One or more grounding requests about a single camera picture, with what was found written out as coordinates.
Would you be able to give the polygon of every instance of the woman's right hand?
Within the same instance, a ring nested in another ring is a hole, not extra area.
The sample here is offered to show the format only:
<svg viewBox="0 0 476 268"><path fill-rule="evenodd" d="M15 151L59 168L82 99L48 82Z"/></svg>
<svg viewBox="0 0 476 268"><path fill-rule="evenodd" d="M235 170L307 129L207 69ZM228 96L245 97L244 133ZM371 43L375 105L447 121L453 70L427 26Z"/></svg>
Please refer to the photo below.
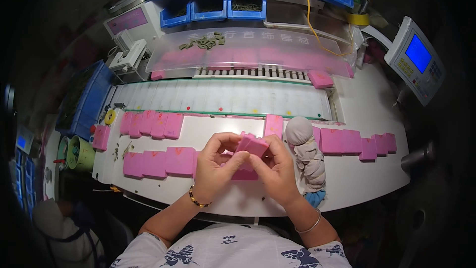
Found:
<svg viewBox="0 0 476 268"><path fill-rule="evenodd" d="M277 135L263 138L269 144L269 153L264 159L251 154L249 162L261 177L269 196L284 208L302 198L296 186L293 158Z"/></svg>

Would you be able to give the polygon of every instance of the woman's left hand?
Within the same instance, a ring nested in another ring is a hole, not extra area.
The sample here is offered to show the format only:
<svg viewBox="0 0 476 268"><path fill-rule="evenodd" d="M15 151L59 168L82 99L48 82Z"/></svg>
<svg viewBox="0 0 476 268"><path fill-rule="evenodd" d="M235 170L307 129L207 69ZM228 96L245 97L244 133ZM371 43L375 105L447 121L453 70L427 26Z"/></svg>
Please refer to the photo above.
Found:
<svg viewBox="0 0 476 268"><path fill-rule="evenodd" d="M222 154L225 150L234 152L241 136L234 133L217 133L208 140L197 160L197 174L193 196L197 202L208 204L231 180L233 174L247 159L249 152L236 152L233 156Z"/></svg>

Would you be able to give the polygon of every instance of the blue display screen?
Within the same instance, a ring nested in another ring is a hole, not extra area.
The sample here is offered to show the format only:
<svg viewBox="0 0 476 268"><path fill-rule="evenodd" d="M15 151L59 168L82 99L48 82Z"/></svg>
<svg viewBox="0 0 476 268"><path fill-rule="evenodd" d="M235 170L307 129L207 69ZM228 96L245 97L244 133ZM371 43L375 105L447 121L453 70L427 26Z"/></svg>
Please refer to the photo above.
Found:
<svg viewBox="0 0 476 268"><path fill-rule="evenodd" d="M408 58L415 64L420 73L423 74L428 63L430 63L431 55L416 34L413 35L412 41L410 45L408 45L405 54L407 54Z"/></svg>
<svg viewBox="0 0 476 268"><path fill-rule="evenodd" d="M26 144L26 141L25 139L22 137L22 136L18 136L18 142L17 142L18 146L20 146L21 148L25 149L25 144Z"/></svg>

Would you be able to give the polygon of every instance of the blue cloth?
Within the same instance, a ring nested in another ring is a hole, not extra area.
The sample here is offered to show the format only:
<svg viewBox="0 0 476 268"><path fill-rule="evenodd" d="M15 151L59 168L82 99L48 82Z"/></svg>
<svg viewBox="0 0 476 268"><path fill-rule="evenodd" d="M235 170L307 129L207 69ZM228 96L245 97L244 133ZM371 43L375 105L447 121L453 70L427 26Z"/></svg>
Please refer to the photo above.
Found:
<svg viewBox="0 0 476 268"><path fill-rule="evenodd" d="M326 196L326 191L321 189L315 193L307 193L304 197L314 208L317 208Z"/></svg>

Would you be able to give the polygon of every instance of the hand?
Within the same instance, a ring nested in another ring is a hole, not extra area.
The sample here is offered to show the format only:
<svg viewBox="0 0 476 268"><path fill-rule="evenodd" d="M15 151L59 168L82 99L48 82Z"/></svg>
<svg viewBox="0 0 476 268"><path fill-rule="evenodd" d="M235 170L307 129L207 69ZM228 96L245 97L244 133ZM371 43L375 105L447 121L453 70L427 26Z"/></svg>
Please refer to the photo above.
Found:
<svg viewBox="0 0 476 268"><path fill-rule="evenodd" d="M293 158L277 135L268 135L263 139L269 144L264 161L251 154L249 162L261 177L269 196L286 208L296 199L302 198L296 186Z"/></svg>
<svg viewBox="0 0 476 268"><path fill-rule="evenodd" d="M197 202L208 204L231 180L236 170L249 158L249 152L240 151L233 156L222 154L225 149L234 152L241 136L233 133L217 133L208 140L197 160L197 175L193 196Z"/></svg>

